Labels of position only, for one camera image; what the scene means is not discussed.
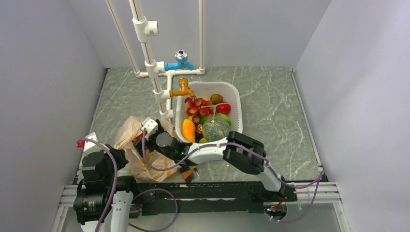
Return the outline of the peach plastic bag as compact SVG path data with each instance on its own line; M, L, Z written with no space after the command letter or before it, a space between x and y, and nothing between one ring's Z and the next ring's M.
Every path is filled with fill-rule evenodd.
M134 148L133 143L135 139L142 135L141 124L144 121L142 117L130 116L119 129L116 136L115 149L123 149L125 151L125 157L128 161L124 168L124 172L132 175L138 180L149 182L163 182L171 175L179 171L179 167L174 167L168 171L156 171L147 167L144 158L140 156L140 152ZM160 120L161 126L170 135L175 136L176 132L171 122ZM146 155L148 161L156 168L164 169L175 165L175 162L171 159L160 154L158 151L148 151L146 149Z

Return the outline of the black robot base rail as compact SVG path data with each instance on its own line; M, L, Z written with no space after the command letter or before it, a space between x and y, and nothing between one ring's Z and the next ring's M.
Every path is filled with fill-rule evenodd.
M296 191L284 187L279 192L267 191L260 181L137 183L131 204L131 218L137 213L154 216L166 213L248 212L297 201Z

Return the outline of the yellow orange fake mango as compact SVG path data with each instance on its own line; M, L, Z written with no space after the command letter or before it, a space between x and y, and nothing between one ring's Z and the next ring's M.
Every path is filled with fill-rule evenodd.
M196 126L193 121L191 121L190 119L184 119L182 122L181 132L184 139L186 139L190 143L195 143Z

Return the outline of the green netted fake melon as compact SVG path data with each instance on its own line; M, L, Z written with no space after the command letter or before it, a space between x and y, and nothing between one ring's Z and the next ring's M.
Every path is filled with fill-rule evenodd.
M227 137L229 131L229 123L225 119L216 116L204 122L202 133L208 142L214 142Z

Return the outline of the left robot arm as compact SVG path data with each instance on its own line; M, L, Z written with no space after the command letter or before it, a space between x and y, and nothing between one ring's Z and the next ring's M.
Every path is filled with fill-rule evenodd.
M125 232L132 202L139 196L133 176L118 176L128 161L123 150L105 145L84 147L81 173L73 203L84 232Z

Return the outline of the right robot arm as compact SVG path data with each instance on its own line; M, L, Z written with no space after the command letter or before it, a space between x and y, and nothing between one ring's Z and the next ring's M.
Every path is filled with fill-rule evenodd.
M214 142L183 143L166 132L159 120L149 117L143 121L141 131L133 145L144 160L147 150L157 151L181 167L224 160L241 172L256 176L269 199L277 201L285 194L284 178L272 168L263 143L246 135L232 131Z

